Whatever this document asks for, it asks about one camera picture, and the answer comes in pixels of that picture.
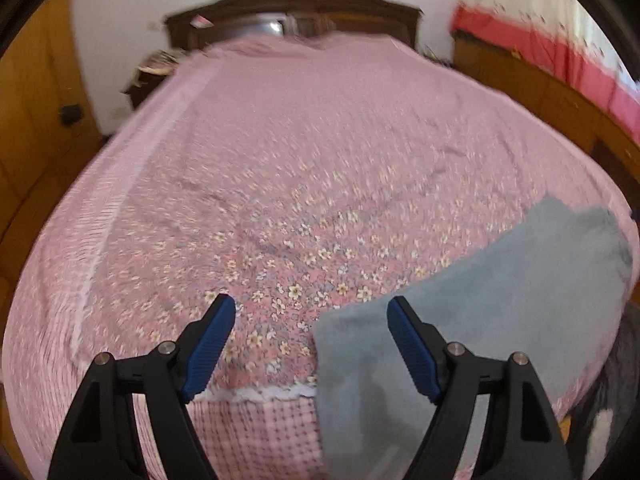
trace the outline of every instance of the bed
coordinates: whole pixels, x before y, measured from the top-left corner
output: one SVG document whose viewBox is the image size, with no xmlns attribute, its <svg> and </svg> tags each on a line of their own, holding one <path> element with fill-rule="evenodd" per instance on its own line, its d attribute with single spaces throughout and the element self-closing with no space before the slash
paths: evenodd
<svg viewBox="0 0 640 480">
<path fill-rule="evenodd" d="M 190 405 L 213 467 L 320 479 L 321 313 L 447 267 L 546 194 L 608 207 L 635 282 L 622 192 L 507 97 L 412 51 L 419 15 L 384 0 L 221 0 L 167 18 L 172 46 L 193 55 L 60 203 L 10 312 L 6 399 L 36 480 L 92 357 L 175 338 L 220 292 L 237 300 L 236 328 Z M 614 337 L 600 335 L 597 359 L 553 399 L 558 417 Z M 141 399 L 136 410 L 163 478 Z"/>
</svg>

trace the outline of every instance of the metal screw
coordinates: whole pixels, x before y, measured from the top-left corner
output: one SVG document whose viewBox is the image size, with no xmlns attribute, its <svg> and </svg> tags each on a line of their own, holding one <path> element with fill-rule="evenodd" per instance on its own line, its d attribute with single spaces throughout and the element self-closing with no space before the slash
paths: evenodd
<svg viewBox="0 0 640 480">
<path fill-rule="evenodd" d="M 98 366 L 102 366 L 107 364 L 109 359 L 111 359 L 111 356 L 108 352 L 100 352 L 96 357 L 94 357 L 94 363 Z"/>
<path fill-rule="evenodd" d="M 515 352 L 511 358 L 517 365 L 524 366 L 529 364 L 529 358 L 524 352 Z"/>
<path fill-rule="evenodd" d="M 158 351 L 162 355 L 169 355 L 175 350 L 175 343 L 173 341 L 162 341 L 158 345 Z"/>
<path fill-rule="evenodd" d="M 462 343 L 453 342 L 447 345 L 447 351 L 449 351 L 451 355 L 460 357 L 463 353 L 465 353 L 466 348 Z"/>
</svg>

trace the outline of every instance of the blue gripper pad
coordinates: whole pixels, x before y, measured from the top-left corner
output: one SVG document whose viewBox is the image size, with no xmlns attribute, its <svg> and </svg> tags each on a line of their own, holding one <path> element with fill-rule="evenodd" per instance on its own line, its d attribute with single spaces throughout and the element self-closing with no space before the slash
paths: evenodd
<svg viewBox="0 0 640 480">
<path fill-rule="evenodd" d="M 386 308 L 386 322 L 418 393 L 438 404 L 443 392 L 438 385 L 436 363 L 395 299 Z"/>
<path fill-rule="evenodd" d="M 185 402 L 190 402 L 196 394 L 203 392 L 216 367 L 222 349 L 236 322 L 236 302 L 227 297 L 200 341 L 197 343 L 186 365 L 186 378 L 180 391 Z"/>
</svg>

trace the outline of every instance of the headboard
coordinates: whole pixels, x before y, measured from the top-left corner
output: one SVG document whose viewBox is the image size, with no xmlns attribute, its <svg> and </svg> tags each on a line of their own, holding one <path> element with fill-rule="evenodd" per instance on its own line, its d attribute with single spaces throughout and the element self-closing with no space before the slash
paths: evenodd
<svg viewBox="0 0 640 480">
<path fill-rule="evenodd" d="M 194 27 L 197 16 L 211 25 Z M 330 30 L 389 34 L 415 47 L 420 16 L 420 9 L 386 0 L 219 0 L 164 23 L 171 46 L 185 50 L 255 32 L 312 37 Z"/>
</svg>

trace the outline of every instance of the red and white curtain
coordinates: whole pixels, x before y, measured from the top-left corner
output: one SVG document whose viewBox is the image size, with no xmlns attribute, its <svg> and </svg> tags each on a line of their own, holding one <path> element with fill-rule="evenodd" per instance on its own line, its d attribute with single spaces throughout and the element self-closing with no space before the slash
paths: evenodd
<svg viewBox="0 0 640 480">
<path fill-rule="evenodd" d="M 460 0 L 462 30 L 520 55 L 608 112 L 640 143 L 640 85 L 577 0 Z"/>
</svg>

